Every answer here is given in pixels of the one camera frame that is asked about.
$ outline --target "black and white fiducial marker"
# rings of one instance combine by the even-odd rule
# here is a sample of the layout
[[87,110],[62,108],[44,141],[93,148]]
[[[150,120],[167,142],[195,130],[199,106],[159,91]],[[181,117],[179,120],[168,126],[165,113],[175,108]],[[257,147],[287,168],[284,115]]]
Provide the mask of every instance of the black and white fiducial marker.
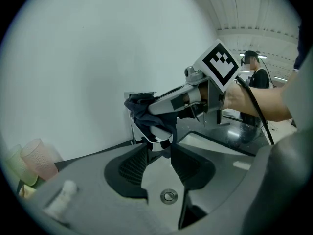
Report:
[[240,69],[237,60],[219,39],[197,59],[193,67],[211,77],[222,93]]

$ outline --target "ceiling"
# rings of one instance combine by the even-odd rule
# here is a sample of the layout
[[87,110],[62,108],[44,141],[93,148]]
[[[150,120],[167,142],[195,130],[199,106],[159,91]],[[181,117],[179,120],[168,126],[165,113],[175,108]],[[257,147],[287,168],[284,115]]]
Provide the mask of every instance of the ceiling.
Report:
[[240,60],[259,51],[270,75],[287,79],[298,56],[300,17],[287,0],[198,0],[219,39]]

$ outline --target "drain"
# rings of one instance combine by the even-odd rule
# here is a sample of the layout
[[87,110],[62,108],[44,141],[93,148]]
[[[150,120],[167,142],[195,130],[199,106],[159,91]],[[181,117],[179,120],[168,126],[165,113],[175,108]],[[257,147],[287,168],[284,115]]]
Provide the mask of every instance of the drain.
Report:
[[161,201],[166,205],[172,205],[178,199],[178,194],[173,189],[165,189],[161,192]]

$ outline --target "gray countertop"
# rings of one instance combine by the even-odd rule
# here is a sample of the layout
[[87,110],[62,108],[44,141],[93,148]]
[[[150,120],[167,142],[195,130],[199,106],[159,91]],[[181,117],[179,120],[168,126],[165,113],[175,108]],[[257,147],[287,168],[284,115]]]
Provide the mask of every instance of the gray countertop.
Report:
[[207,129],[195,119],[178,118],[178,142],[189,133],[195,133],[250,156],[255,156],[260,148],[269,145],[264,133],[259,128],[227,118],[222,118],[222,124],[226,125],[214,129]]

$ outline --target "man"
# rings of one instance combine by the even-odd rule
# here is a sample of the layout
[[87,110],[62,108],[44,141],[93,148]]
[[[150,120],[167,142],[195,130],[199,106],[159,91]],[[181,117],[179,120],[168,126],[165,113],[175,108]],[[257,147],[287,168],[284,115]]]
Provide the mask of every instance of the man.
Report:
[[[251,77],[249,86],[260,89],[268,89],[269,78],[266,70],[261,68],[259,56],[256,52],[248,50],[244,56],[244,66],[246,70],[254,71]],[[241,112],[243,123],[258,127],[260,125],[260,118]]]

